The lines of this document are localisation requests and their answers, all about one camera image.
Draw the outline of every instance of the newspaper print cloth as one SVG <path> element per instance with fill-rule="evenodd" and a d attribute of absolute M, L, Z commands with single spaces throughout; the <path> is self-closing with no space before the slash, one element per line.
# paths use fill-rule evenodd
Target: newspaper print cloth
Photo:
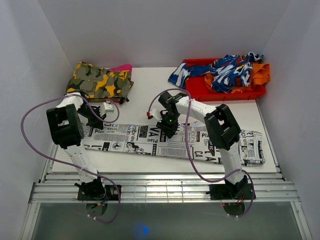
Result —
<path fill-rule="evenodd" d="M 108 124 L 100 130 L 83 125 L 84 147 L 91 150 L 188 159 L 185 144 L 185 124 L 179 124 L 176 134 L 168 138 L 154 125 Z M 266 162 L 262 150 L 262 133 L 241 130 L 239 153 L 243 166 Z M 223 164 L 219 149 L 213 146 L 203 123 L 188 124 L 188 143 L 192 159 L 211 164 Z"/>

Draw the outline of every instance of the white table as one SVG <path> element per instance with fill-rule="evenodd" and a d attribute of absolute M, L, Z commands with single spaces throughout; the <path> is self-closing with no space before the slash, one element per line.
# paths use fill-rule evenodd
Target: white table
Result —
<path fill-rule="evenodd" d="M 119 106 L 120 117 L 118 124 L 152 125 L 154 122 L 147 119 L 146 112 L 151 100 L 161 91 L 175 88 L 168 83 L 170 74 L 175 67 L 142 67 L 133 68 L 132 80 L 134 85 L 129 93 L 130 102 Z M 206 102 L 219 106 L 222 102 Z M 261 166 L 244 167 L 249 173 L 277 172 L 270 145 L 262 123 L 256 101 L 225 101 L 231 109 L 241 129 L 257 131 L 263 134 L 262 149 L 265 164 Z M 163 107 L 156 101 L 153 105 L 159 109 Z M 116 113 L 109 114 L 107 120 L 115 118 Z M 141 156 L 137 154 L 102 152 L 87 150 L 88 155 L 100 173 L 194 173 L 188 160 L 164 157 Z M 71 162 L 69 156 L 59 147 L 56 158 Z M 195 163 L 201 173 L 223 173 L 222 165 L 203 162 Z M 74 173 L 74 167 L 55 162 L 52 168 L 54 173 Z"/>

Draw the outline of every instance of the pile of clothes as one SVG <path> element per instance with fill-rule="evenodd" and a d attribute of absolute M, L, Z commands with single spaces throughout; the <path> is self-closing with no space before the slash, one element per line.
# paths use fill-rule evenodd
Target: pile of clothes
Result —
<path fill-rule="evenodd" d="M 214 93 L 252 91 L 256 85 L 270 81 L 270 65 L 262 63 L 264 55 L 249 52 L 247 55 L 226 55 L 210 65 L 193 65 L 186 62 L 171 74 L 168 81 L 185 89 L 189 77 L 204 75 L 205 85 Z"/>

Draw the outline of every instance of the pink fabric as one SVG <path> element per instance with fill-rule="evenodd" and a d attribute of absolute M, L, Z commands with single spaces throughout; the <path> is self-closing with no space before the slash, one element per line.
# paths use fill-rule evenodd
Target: pink fabric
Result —
<path fill-rule="evenodd" d="M 125 64 L 117 67 L 109 68 L 110 71 L 132 71 L 131 64 Z"/>

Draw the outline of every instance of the camouflage shorts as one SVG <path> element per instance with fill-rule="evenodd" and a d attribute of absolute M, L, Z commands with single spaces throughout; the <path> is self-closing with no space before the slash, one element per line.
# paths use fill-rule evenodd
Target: camouflage shorts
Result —
<path fill-rule="evenodd" d="M 101 101 L 112 99 L 128 101 L 128 93 L 134 82 L 131 81 L 131 71 L 110 71 L 103 67 L 80 62 L 74 70 L 73 78 L 66 86 L 66 92 L 85 92 L 89 100 Z"/>

